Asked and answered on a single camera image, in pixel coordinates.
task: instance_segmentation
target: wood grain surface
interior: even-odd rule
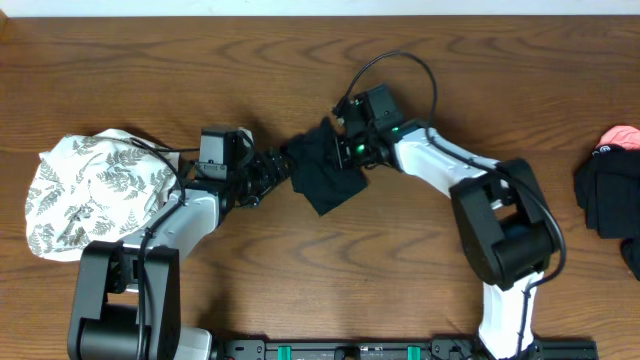
[[[4,28],[7,25],[8,20],[9,19],[7,18],[7,15],[5,15],[5,13],[2,12],[2,10],[0,10],[0,36],[2,36],[2,32],[4,31]]]
[[[585,228],[572,179],[610,126],[640,125],[637,17],[16,19],[0,40],[0,358],[66,357],[78,264],[39,259],[25,240],[38,152],[106,128],[191,147],[212,124],[279,145],[397,48],[433,67],[444,136],[536,172],[569,253],[539,290],[535,332],[640,358],[640,285],[619,241]],[[406,113],[427,114],[414,64],[381,63],[358,88],[383,81]],[[449,200],[392,170],[367,175],[322,218],[288,181],[234,210],[182,269],[184,322],[273,339],[475,333],[481,283]]]

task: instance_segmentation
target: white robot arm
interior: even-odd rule
[[[437,139],[440,146],[447,148],[464,158],[494,168],[497,160],[474,155],[442,138],[434,128],[419,128],[402,137],[395,146],[398,167],[403,172],[414,175],[429,183],[445,196],[451,198],[449,189],[464,179],[478,178],[486,171],[469,166],[456,158],[442,152],[430,144],[430,139]],[[496,200],[491,208],[497,210],[502,202]],[[508,290],[498,285],[484,283],[484,311],[480,324],[479,337],[487,350],[496,358],[511,358],[516,355],[518,334],[520,332],[522,313],[524,311],[523,294],[527,285],[542,279],[543,272],[532,272],[517,280]],[[526,350],[533,342],[531,332],[531,316],[535,288],[531,290],[521,351]]]
[[[209,360],[217,354],[211,333],[180,324],[180,264],[234,206],[258,205],[289,176],[288,166],[273,149],[256,156],[247,130],[203,130],[195,179],[174,190],[141,229],[115,243],[94,241],[83,251],[67,344],[70,358]],[[144,276],[138,264],[141,250]],[[109,302],[109,293],[139,293],[141,281],[141,306]]]

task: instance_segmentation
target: white patterned cloth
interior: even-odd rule
[[[79,260],[90,241],[117,241],[162,207],[175,176],[162,160],[132,145],[132,137],[115,129],[66,135],[40,154],[25,206],[31,252]],[[177,169],[179,155],[166,157]]]

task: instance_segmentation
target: black cloth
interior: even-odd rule
[[[640,281],[640,151],[598,147],[576,172],[575,191],[589,229],[604,239],[626,239],[622,256]]]
[[[627,266],[636,276],[636,279],[640,281],[640,240],[627,239],[622,242],[620,250]]]
[[[294,161],[293,190],[304,194],[322,216],[367,187],[359,168],[338,170],[333,156],[336,132],[329,119],[319,128],[293,138],[286,153]]]

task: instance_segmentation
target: black mounting rail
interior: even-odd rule
[[[415,342],[225,342],[211,360],[492,360],[474,338],[434,338]],[[592,341],[536,340],[518,360],[598,360]]]

